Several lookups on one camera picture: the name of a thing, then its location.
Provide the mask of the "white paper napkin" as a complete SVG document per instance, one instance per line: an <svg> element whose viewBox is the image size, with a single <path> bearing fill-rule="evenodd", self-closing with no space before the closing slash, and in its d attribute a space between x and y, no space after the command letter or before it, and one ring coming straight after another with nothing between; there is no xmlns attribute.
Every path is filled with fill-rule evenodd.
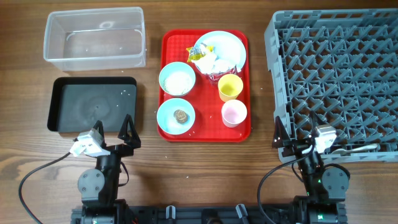
<svg viewBox="0 0 398 224"><path fill-rule="evenodd" d="M219 56L215 54L215 50L207 53L203 58L199 60L193 60L191 62L204 75L225 72L233 67L236 67L236 64L233 64L230 60L219 58Z"/></svg>

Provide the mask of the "yellow plastic cup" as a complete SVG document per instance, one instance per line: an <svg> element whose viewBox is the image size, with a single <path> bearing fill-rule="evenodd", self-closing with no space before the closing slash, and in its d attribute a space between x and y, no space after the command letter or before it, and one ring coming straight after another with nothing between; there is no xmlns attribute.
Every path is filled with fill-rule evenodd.
<svg viewBox="0 0 398 224"><path fill-rule="evenodd" d="M223 75L218 81L220 99L224 102L235 100L243 90L242 79L235 74Z"/></svg>

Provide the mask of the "light blue plate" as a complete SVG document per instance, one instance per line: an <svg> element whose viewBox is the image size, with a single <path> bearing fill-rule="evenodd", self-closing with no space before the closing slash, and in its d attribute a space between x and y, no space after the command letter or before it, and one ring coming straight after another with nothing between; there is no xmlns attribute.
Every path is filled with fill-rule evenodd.
<svg viewBox="0 0 398 224"><path fill-rule="evenodd" d="M246 48L241 39L230 32L216 30L201 36L194 47L201 44L213 47L216 59L223 59L236 66L237 72L241 72L246 63Z"/></svg>

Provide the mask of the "light blue bowl with food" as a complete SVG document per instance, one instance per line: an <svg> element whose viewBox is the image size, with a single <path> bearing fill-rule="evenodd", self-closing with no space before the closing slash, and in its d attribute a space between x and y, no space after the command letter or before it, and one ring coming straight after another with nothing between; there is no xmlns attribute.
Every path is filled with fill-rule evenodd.
<svg viewBox="0 0 398 224"><path fill-rule="evenodd" d="M188 114L188 121L179 124L174 118L176 110L183 110ZM163 102L157 112L157 123L161 130L171 135L179 135L186 133L194 124L196 118L193 106L182 98L171 98Z"/></svg>

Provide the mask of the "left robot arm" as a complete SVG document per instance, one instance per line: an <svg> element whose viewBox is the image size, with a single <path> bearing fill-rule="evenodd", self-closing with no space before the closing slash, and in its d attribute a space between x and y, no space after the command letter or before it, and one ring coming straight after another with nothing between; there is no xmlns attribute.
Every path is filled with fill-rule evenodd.
<svg viewBox="0 0 398 224"><path fill-rule="evenodd" d="M119 182L119 175L126 166L123 157L133 156L141 147L141 140L135 130L131 115L127 114L118 138L122 144L107 146L104 140L103 124L98 120L86 132L80 133L70 152L76 157L81 153L96 159L93 169L84 171L78 179L81 193L81 210L72 211L71 223L138 223L138 217L124 199L117 199L118 189L125 184Z"/></svg>

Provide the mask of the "brown food scrap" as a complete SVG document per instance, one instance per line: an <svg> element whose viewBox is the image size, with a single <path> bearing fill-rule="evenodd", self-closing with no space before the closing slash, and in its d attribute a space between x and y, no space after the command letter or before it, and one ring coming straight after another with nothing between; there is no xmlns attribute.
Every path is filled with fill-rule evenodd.
<svg viewBox="0 0 398 224"><path fill-rule="evenodd" d="M174 118L176 119L177 123L184 124L188 121L189 116L183 110L176 110L174 112Z"/></svg>

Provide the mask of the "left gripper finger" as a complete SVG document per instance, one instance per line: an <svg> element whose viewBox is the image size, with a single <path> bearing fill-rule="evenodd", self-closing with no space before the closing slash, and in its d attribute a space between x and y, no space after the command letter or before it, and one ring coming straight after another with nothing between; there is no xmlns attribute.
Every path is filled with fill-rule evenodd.
<svg viewBox="0 0 398 224"><path fill-rule="evenodd" d="M124 144L131 148L141 147L141 140L135 129L131 115L126 115L119 131L118 138L123 140Z"/></svg>
<svg viewBox="0 0 398 224"><path fill-rule="evenodd" d="M101 145L104 144L104 130L103 130L103 123L100 120L97 120L95 125L93 126L93 129L95 129L98 134L101 136Z"/></svg>

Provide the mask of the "red snack wrapper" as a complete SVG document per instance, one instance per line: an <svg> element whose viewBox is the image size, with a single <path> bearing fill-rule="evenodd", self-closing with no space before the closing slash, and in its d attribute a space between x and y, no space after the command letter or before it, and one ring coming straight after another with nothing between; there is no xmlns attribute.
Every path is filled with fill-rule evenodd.
<svg viewBox="0 0 398 224"><path fill-rule="evenodd" d="M233 67L225 72L212 73L207 76L207 79L212 85L217 85L219 80L221 79L221 77L228 75L228 74L236 75L237 73L238 73L237 68Z"/></svg>

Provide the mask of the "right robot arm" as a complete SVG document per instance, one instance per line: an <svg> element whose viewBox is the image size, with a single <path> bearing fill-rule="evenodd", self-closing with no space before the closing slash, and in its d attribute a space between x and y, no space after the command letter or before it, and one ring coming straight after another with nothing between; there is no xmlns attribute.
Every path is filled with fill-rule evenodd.
<svg viewBox="0 0 398 224"><path fill-rule="evenodd" d="M312 132L304 139L292 139L287 134L280 117L275 118L272 146L295 157L307 192L296 196L287 206L287 213L279 213L279 223L330 223L348 222L346 191L350 173L338 164L325 165L321 153L331 147L337 137L336 129L310 112Z"/></svg>

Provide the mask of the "yellow snack wrapper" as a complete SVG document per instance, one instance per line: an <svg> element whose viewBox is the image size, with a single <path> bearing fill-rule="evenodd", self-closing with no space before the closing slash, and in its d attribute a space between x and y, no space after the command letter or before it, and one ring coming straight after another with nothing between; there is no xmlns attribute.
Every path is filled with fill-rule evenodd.
<svg viewBox="0 0 398 224"><path fill-rule="evenodd" d="M199 46L186 48L186 51L188 52L187 62L191 62L199 60L207 53L214 51L214 47L201 43Z"/></svg>

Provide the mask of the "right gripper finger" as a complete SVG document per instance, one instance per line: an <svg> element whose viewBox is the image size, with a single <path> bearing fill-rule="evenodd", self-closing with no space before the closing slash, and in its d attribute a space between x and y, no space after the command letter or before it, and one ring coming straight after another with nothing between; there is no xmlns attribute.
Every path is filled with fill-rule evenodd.
<svg viewBox="0 0 398 224"><path fill-rule="evenodd" d="M317 127L326 124L325 121L323 121L314 111L310 111L309 118L311 120L312 124L312 132L311 135L313 138L316 138L319 136Z"/></svg>
<svg viewBox="0 0 398 224"><path fill-rule="evenodd" d="M287 134L283 122L279 116L275 117L275 130L272 140L273 148L290 147L292 145L291 138Z"/></svg>

